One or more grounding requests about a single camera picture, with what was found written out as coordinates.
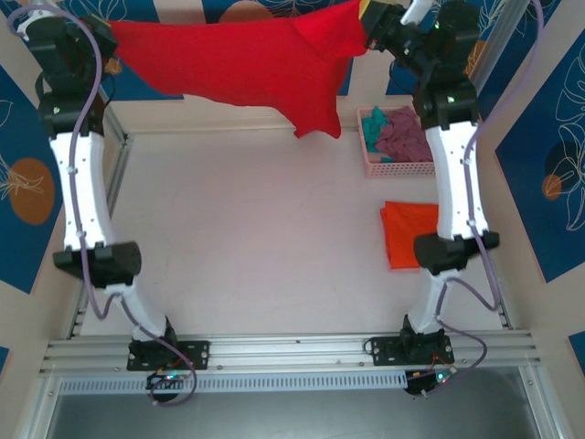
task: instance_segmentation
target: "pink basket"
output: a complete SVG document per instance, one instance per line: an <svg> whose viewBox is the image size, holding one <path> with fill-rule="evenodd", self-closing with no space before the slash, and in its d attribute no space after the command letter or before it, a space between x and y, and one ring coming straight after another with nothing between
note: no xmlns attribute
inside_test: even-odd
<svg viewBox="0 0 585 439"><path fill-rule="evenodd" d="M386 116L390 115L396 107L378 107ZM435 164L432 162L412 163L376 163L370 161L372 153L367 151L366 138L362 119L372 115L374 107L360 107L357 109L357 129L362 142L362 156L366 166L366 177L415 177L434 176Z"/></svg>

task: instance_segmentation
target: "teal cloth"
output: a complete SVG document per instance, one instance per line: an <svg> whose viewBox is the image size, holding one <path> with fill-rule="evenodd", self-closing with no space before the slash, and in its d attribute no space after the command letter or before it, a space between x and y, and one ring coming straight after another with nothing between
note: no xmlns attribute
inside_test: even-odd
<svg viewBox="0 0 585 439"><path fill-rule="evenodd" d="M378 152L376 142L380 136L380 129L386 125L388 125L388 119L386 119L386 116L378 107L374 107L370 117L364 117L362 119L366 149L369 153Z"/></svg>

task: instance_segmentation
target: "folded orange cloth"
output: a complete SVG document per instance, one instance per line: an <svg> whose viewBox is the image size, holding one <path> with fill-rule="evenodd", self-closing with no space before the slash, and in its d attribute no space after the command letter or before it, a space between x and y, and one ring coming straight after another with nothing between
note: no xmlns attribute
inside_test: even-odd
<svg viewBox="0 0 585 439"><path fill-rule="evenodd" d="M384 224L390 268L420 268L414 255L414 239L437 231L439 206L387 201L386 206L380 210L380 215Z"/></svg>

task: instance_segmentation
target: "white floor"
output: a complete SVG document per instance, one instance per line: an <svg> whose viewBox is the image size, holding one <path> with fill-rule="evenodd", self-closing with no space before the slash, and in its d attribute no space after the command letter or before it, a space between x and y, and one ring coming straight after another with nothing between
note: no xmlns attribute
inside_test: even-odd
<svg viewBox="0 0 585 439"><path fill-rule="evenodd" d="M140 244L145 293L180 334L381 332L401 328L420 278L388 270L379 210L436 199L433 178L366 179L356 133L149 134L113 221ZM479 261L463 278L488 295ZM444 316L501 327L459 289ZM106 322L88 311L81 333L131 329L117 309Z"/></svg>

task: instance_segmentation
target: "purple cable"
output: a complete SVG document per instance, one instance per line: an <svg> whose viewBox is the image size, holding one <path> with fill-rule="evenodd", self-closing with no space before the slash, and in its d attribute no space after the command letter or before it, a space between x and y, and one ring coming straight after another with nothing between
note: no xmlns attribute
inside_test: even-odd
<svg viewBox="0 0 585 439"><path fill-rule="evenodd" d="M89 40L89 42L91 44L91 48L93 49L93 54L94 54L94 58L95 58L95 69L96 69L95 79L94 79L93 84L91 86L90 94L88 95L88 98L85 101L83 108L81 109L80 116L78 117L77 121L75 122L75 125L73 127L73 131L71 132L71 145L69 148L69 168L75 169L75 153L76 153L76 149L77 149L77 138L80 134L81 125L83 124L83 121L85 120L88 112L90 111L91 105L93 104L93 100L95 99L95 97L98 94L98 91L100 90L101 70L103 67L102 62L101 62L100 48L98 47L97 41L95 40L95 38L91 34L91 31L87 28L87 26L85 26L83 24L83 22L81 22L81 20L76 18L70 12L65 11L63 9L60 9L58 7L54 7L54 6L26 5L26 6L19 7L16 11L14 11L12 14L10 14L8 16L7 25L8 25L8 28L10 29L10 32L12 32L14 35L17 35L19 37L23 37L24 36L23 34L19 34L16 31L15 21L17 18L19 18L23 14L26 14L27 12L34 11L34 10L47 11L47 12L50 12L52 14L55 14L56 16L63 16L65 18L67 18L68 20L70 20L71 22L73 22L74 24L76 24L80 28L80 30L83 32L83 34L85 34L85 36ZM100 308L99 308L98 303L97 303L96 298L95 298L95 292L93 290L93 286L92 286L91 278L90 278L90 264L89 264L89 258L88 258L87 245L85 242L85 232L83 231L82 224L81 224L80 203L79 203L78 193L77 193L77 182L76 182L76 178L75 178L75 172L69 173L69 185L71 188L71 204L73 207L73 217L75 219L75 227L77 229L77 234L80 238L81 269L83 271L83 282L85 283L85 288L86 288L86 291L88 294L88 299L90 300L90 304L91 304L91 308L93 309L93 312L95 313L96 317L98 317L99 320L103 320L106 318L106 316L110 312L110 307L112 306L113 299L115 297L119 297L119 296L121 297L122 295L121 294L110 295L110 297L108 297L106 305L103 309L103 312L100 311ZM128 318L130 319L130 321L136 327L139 327L140 330L143 333L145 333L148 337L152 338L154 341L156 341L160 345L164 346L165 348L169 349L171 352L173 352L175 355L177 355L179 358L181 358L185 362L185 364L187 364L191 373L193 374L193 379L194 379L193 389L191 390L190 393L187 394L187 396L184 399L182 399L178 402L167 402L165 404L159 403L154 399L154 388L156 387L156 386L154 386L151 389L151 393L150 393L150 398L153 401L153 403L156 405L159 405L160 407L174 407L174 406L177 406L177 405L182 404L182 403L186 402L187 400L189 400L193 396L193 393L195 393L195 389L196 389L196 385L197 385L197 374L195 372L195 368L191 364L191 361L189 361L189 359L185 355L183 355L183 353L180 352L178 349L176 349L175 347L173 347L172 345L170 345L166 341L162 340L161 338L157 337L155 334L150 332L148 329L145 329L144 327L142 327L136 321L136 319L134 318L134 316L130 312L130 309L128 309L128 306L124 302L123 298L122 298L122 308L123 308L124 312L126 313L126 315L128 316Z"/></svg>
<svg viewBox="0 0 585 439"><path fill-rule="evenodd" d="M124 301L123 298L122 298L122 309L124 310L124 312L126 313L126 315L128 316L128 318L130 319L130 321L132 322L132 324L135 327L138 327L144 334L146 334L152 340L154 340L158 344L164 346L165 348L167 348L168 350L173 352L175 355L177 355L180 359L182 359L183 362L187 365L187 367L191 371L191 375L193 375L193 386L191 387L191 391L189 391L189 393L187 394L187 396L185 398L183 398L179 401L174 401L174 402L165 402L165 403L158 402L154 398L154 390L156 390L156 388L160 386L159 383L165 382L164 380L160 380L151 388L150 393L148 394L150 400L153 402L154 405L158 405L159 407L176 407L177 405L181 405L181 404L184 404L185 402L189 401L193 397L193 395L195 394L195 390L197 388L197 374L195 372L195 368L193 367L193 363L191 363L191 361L186 357L186 355L184 355L183 352L181 352L179 349L175 348L173 345L171 345L170 343L167 343L163 339L157 337L155 334L153 334L148 329L143 327L140 323L138 323L138 321L136 320L136 318L134 318L132 312L128 308L128 305L126 304L126 302Z"/></svg>
<svg viewBox="0 0 585 439"><path fill-rule="evenodd" d="M475 238L475 241L477 242L477 246L479 248L480 255L481 255L482 261L484 263L485 272L487 274L487 279L488 279L488 282L490 284L490 290L492 292L492 297L494 298L494 304L490 305L477 290L475 290L468 283L466 283L465 281L462 281L459 278L451 277L445 281L445 285L441 289L441 294L439 295L439 300L437 301L437 307L435 309L435 315L436 315L435 318L437 319L437 322L439 322L439 324L448 331L452 331L455 334L458 334L458 335L463 336L463 337L468 337L472 340L477 341L480 345L482 345L482 348L483 348L482 355L480 355L479 359L477 359L469 368L467 368L466 370L455 375L455 377L461 377L464 373L475 369L482 361L484 361L485 357L487 356L487 345L478 336L475 336L473 334L470 334L469 332L462 331L460 329L452 327L451 325L448 325L442 321L441 308L442 308L442 304L443 304L444 299L445 299L445 295L447 294L447 283L448 282L455 282L457 284L461 284L467 290L469 290L475 297L477 297L477 299L490 311L496 311L498 306L500 306L500 304L502 302L502 292L500 291L500 286L499 286L499 283L497 280L497 276L495 275L495 270L494 270L494 265L492 264L492 259L489 255L489 253L487 252L487 249L484 246L484 242L482 241L482 238L481 238L481 235L479 234L479 231L475 227L475 205L473 203L473 183L472 183L471 169L469 167L468 160L471 156L471 152L473 151L473 145L475 144L475 142L477 141L479 136L487 129L486 127L491 126L491 124L494 122L494 120L497 119L497 116L499 114L501 114L508 107L510 102L512 102L516 98L518 93L525 87L525 84L527 82L527 78L529 78L531 76L532 70L534 69L534 66L537 64L537 59L538 59L538 55L540 52L540 46L542 43L542 35L543 35L544 27L545 27L545 19L544 19L544 12L542 9L542 5L540 4L540 0L531 0L531 1L532 1L532 5L534 6L534 8L537 11L538 29L537 29L537 40L535 42L535 45L534 45L534 48L532 51L532 56L530 57L530 61L528 62L528 66L526 67L526 70L524 71L522 79L514 87L514 90L510 94L508 94L508 96L504 99L504 102L495 108L495 110L490 114L490 116L487 118L487 120L484 122L484 124L482 126L480 126L480 128L477 131L475 131L475 133L472 135L472 138L469 140L469 143L467 144L467 147L465 148L465 153L463 155L463 165L464 165L464 173L465 173L465 189L467 192L467 203L468 203L468 209L469 209L469 225L470 225L470 228L472 230L473 237ZM428 391L427 394L434 393L435 391L437 391L438 389L442 389L443 387L444 387L444 384L433 389L432 391Z"/></svg>

